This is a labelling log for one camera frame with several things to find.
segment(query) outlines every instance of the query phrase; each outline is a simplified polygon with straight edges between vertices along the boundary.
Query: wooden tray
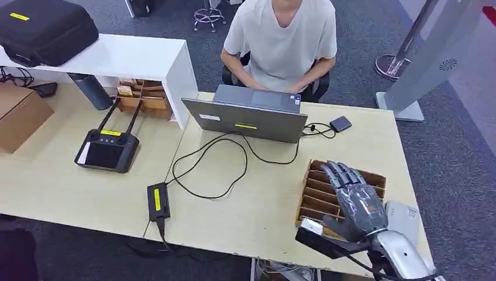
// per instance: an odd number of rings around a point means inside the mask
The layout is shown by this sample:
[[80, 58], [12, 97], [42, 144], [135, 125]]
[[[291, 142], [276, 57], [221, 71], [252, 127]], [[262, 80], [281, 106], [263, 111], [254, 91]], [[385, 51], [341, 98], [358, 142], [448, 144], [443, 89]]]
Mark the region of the wooden tray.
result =
[[[304, 218], [310, 218], [324, 225], [324, 234], [328, 237], [344, 240], [336, 233], [325, 227], [323, 216], [330, 215], [335, 220], [342, 222], [345, 217], [337, 201], [336, 192], [329, 182], [327, 175], [322, 171], [323, 161], [310, 160], [303, 178], [303, 192], [299, 200], [296, 213], [298, 227]], [[359, 170], [365, 181], [374, 186], [379, 199], [384, 202], [386, 178], [379, 174]]]

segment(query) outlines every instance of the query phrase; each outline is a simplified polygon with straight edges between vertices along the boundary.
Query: wooden organizer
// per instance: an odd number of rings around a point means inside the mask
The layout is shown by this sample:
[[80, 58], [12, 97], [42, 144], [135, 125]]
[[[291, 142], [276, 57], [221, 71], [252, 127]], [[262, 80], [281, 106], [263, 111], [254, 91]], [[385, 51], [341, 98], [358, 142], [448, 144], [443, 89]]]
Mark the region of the wooden organizer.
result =
[[[118, 86], [119, 110], [134, 113], [139, 101], [142, 100], [141, 112], [154, 118], [170, 120], [173, 112], [161, 82], [134, 79], [132, 81], [124, 84], [121, 80], [121, 85]], [[128, 88], [128, 91], [122, 91], [122, 86]]]
[[[324, 234], [328, 237], [344, 240], [333, 231], [325, 227], [324, 215], [330, 215], [342, 222], [345, 217], [337, 201], [336, 192], [329, 182], [327, 175], [321, 169], [323, 161], [310, 160], [303, 179], [303, 193], [301, 195], [296, 215], [298, 227], [303, 218], [310, 218], [324, 226]], [[376, 188], [381, 202], [384, 201], [386, 178], [378, 174], [359, 170], [365, 181]]]

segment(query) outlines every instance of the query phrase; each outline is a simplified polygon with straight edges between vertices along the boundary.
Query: desk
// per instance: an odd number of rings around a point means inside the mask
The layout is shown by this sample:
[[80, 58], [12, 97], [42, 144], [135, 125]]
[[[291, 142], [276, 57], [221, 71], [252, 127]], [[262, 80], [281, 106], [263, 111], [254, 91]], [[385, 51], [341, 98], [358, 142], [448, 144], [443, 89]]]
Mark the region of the desk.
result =
[[[0, 213], [142, 237], [146, 187], [164, 180], [182, 130], [138, 116], [133, 133], [141, 146], [129, 173], [83, 169], [75, 155], [106, 111], [96, 110], [75, 85], [59, 85], [46, 101], [55, 113], [14, 154], [0, 152]], [[115, 112], [105, 128], [122, 131], [130, 120], [131, 114]]]
[[[200, 93], [199, 97], [211, 100], [212, 96]], [[0, 213], [159, 241], [154, 224], [146, 229], [146, 186], [164, 180], [174, 157], [192, 152], [219, 133], [202, 131], [193, 118], [183, 134], [173, 122], [141, 116], [134, 133], [142, 145], [129, 173], [83, 169], [73, 163], [75, 154], [105, 112], [95, 110], [74, 85], [60, 85], [57, 95], [47, 101], [55, 113], [14, 154], [0, 154]], [[247, 174], [220, 200], [196, 198], [171, 184], [166, 240], [371, 277], [347, 259], [333, 261], [297, 243], [294, 219], [310, 159], [332, 159], [382, 174], [387, 178], [386, 200], [417, 207], [394, 116], [378, 109], [306, 102], [301, 111], [309, 115], [308, 122], [328, 122], [345, 115], [353, 127], [332, 140], [321, 136], [302, 139], [296, 161], [286, 166], [263, 163], [248, 152]], [[130, 115], [115, 113], [106, 128], [122, 130], [129, 120]], [[238, 136], [230, 137], [242, 142]], [[295, 151], [293, 144], [249, 141], [265, 159], [287, 161]], [[178, 173], [197, 157], [180, 162]], [[182, 182], [200, 194], [222, 194], [243, 171], [243, 161], [237, 146], [216, 145]], [[430, 259], [423, 226], [418, 250]], [[365, 254], [356, 257], [370, 264]]]
[[[211, 100], [212, 94], [200, 98]], [[172, 244], [216, 252], [296, 263], [351, 275], [372, 277], [371, 273], [348, 259], [331, 260], [295, 241], [295, 213], [302, 193], [302, 179], [310, 159], [332, 159], [387, 178], [386, 200], [418, 207], [395, 119], [391, 111], [352, 108], [303, 102], [301, 112], [308, 122], [328, 122], [345, 115], [353, 126], [332, 140], [321, 136], [304, 138], [296, 161], [290, 165], [271, 165], [257, 160], [248, 151], [248, 170], [236, 183], [229, 197], [204, 200], [188, 194], [177, 184], [168, 189], [171, 218], [166, 225], [166, 240]], [[190, 118], [177, 156], [186, 155], [219, 133], [202, 131]], [[238, 136], [230, 136], [243, 142]], [[263, 158], [285, 162], [292, 158], [295, 145], [249, 138]], [[191, 156], [178, 164], [177, 174], [198, 159]], [[193, 192], [215, 196], [241, 174], [243, 152], [236, 145], [212, 147], [200, 164], [181, 182]], [[423, 225], [419, 229], [418, 250], [430, 259]], [[159, 241], [159, 232], [150, 224], [144, 236]], [[370, 265], [365, 253], [355, 255]]]

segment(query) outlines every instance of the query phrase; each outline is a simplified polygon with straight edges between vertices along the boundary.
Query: black object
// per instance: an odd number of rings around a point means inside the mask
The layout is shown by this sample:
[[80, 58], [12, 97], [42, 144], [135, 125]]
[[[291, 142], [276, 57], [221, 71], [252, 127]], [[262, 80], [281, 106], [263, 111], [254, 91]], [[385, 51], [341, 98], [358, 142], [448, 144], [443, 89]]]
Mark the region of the black object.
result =
[[154, 8], [153, 0], [130, 0], [131, 9], [136, 17], [147, 17]]
[[169, 198], [167, 195], [167, 185], [157, 183], [148, 186], [148, 215], [150, 221], [170, 218]]
[[0, 44], [15, 63], [60, 66], [98, 39], [86, 10], [64, 0], [14, 0], [0, 8]]
[[105, 116], [98, 129], [92, 129], [86, 135], [79, 152], [74, 159], [77, 165], [107, 170], [117, 173], [127, 173], [139, 145], [137, 137], [131, 134], [142, 101], [138, 103], [135, 113], [125, 133], [103, 130], [120, 99], [117, 98]]
[[[247, 66], [250, 61], [250, 52], [241, 57], [241, 64]], [[301, 101], [318, 103], [319, 99], [327, 92], [329, 88], [330, 74], [327, 72], [319, 79], [319, 86], [314, 92], [314, 83], [308, 85], [307, 89], [302, 93]], [[234, 85], [233, 74], [226, 66], [222, 67], [222, 82], [226, 85]]]
[[17, 67], [17, 70], [19, 70], [22, 76], [15, 76], [12, 73], [7, 73], [7, 71], [5, 71], [5, 66], [0, 66], [0, 83], [6, 83], [10, 81], [12, 82], [12, 84], [19, 87], [28, 87], [33, 84], [35, 79], [31, 75], [31, 73], [29, 73], [29, 71], [20, 67]]
[[41, 85], [29, 86], [31, 90], [35, 90], [36, 93], [42, 98], [49, 98], [55, 95], [57, 91], [58, 84], [56, 82], [46, 83]]
[[329, 125], [333, 129], [333, 131], [339, 133], [351, 127], [352, 123], [348, 120], [348, 118], [341, 116], [338, 119], [331, 121]]
[[350, 255], [365, 251], [370, 247], [370, 243], [356, 244], [316, 234], [304, 227], [299, 227], [295, 237], [296, 241], [320, 252], [331, 259], [341, 258], [342, 253]]
[[67, 74], [96, 109], [105, 110], [112, 106], [112, 99], [95, 76], [79, 73]]
[[0, 280], [40, 280], [35, 254], [31, 232], [20, 228], [0, 231]]

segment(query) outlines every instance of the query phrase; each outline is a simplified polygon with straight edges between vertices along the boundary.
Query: white shelf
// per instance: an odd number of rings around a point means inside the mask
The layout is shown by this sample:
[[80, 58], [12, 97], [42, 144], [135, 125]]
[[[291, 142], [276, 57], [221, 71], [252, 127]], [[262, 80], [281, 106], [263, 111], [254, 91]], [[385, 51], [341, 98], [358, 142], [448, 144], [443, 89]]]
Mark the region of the white shelf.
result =
[[[3, 49], [0, 49], [0, 66], [23, 67], [11, 61]], [[67, 72], [92, 74], [106, 87], [115, 85], [114, 77], [161, 81], [174, 120], [181, 129], [185, 128], [190, 116], [181, 98], [198, 95], [190, 54], [182, 39], [100, 34], [93, 45], [60, 67], [29, 69], [35, 78], [58, 82], [71, 81], [63, 74]]]
[[[93, 45], [66, 64], [33, 69], [160, 81], [185, 44], [181, 39], [100, 34]], [[5, 52], [0, 52], [0, 65], [23, 67], [12, 62]]]

